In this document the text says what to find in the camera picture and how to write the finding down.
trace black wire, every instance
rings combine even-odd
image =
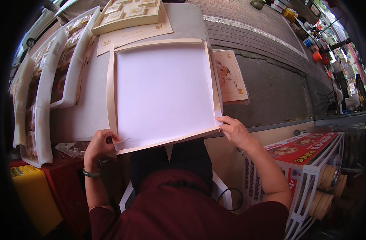
[[[241,208],[241,207],[243,206],[243,201],[244,201],[244,199],[243,199],[243,194],[242,194],[242,192],[241,192],[239,189],[234,188],[234,187],[229,187],[229,188],[227,188],[226,190],[224,190],[224,191],[220,194],[220,196],[219,196],[219,198],[218,198],[218,200],[217,200],[216,202],[217,202],[217,203],[219,203],[220,198],[223,196],[223,194],[224,194],[227,190],[231,190],[231,189],[237,190],[237,191],[240,193],[240,196],[242,197],[242,202],[240,203],[240,206],[238,206],[238,207],[237,207],[237,208],[235,208],[235,209],[230,210],[230,211],[232,212],[232,211],[238,210],[239,208]]]

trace sidewalk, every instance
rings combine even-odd
[[[323,64],[312,60],[310,50],[294,34],[289,21],[268,5],[257,10],[250,0],[189,0],[203,12],[210,42],[271,58],[319,79],[332,89]]]
[[[333,89],[321,62],[295,35],[289,21],[251,0],[189,0],[200,7],[213,48],[235,52],[251,103],[224,105],[246,127],[325,115],[319,94]]]

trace hand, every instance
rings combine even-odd
[[[118,135],[109,129],[95,132],[85,151],[85,170],[87,172],[90,172],[87,168],[96,167],[96,162],[99,158],[113,150],[114,146],[112,142],[109,144],[106,142],[108,137],[119,141]]]
[[[224,116],[216,118],[219,122],[225,122],[227,124],[220,125],[220,132],[222,132],[230,142],[243,151],[246,151],[246,147],[254,140],[244,125],[237,119]]]

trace car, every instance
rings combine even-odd
[[[292,8],[299,14],[298,19],[302,22],[308,22],[312,26],[320,19],[321,10],[312,0],[291,0],[288,8]]]
[[[52,0],[52,2],[59,7],[63,6],[67,1],[68,0]],[[42,36],[42,34],[57,22],[54,15],[54,12],[51,12],[46,8],[42,10],[42,15],[38,18],[34,25],[32,25],[30,30],[27,31],[23,38],[22,46],[24,49],[32,48],[36,41]]]

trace bracelet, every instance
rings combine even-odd
[[[96,178],[96,177],[100,177],[100,168],[98,173],[90,173],[90,172],[86,172],[85,168],[82,169],[83,175],[85,175],[86,177],[91,177],[91,178]]]

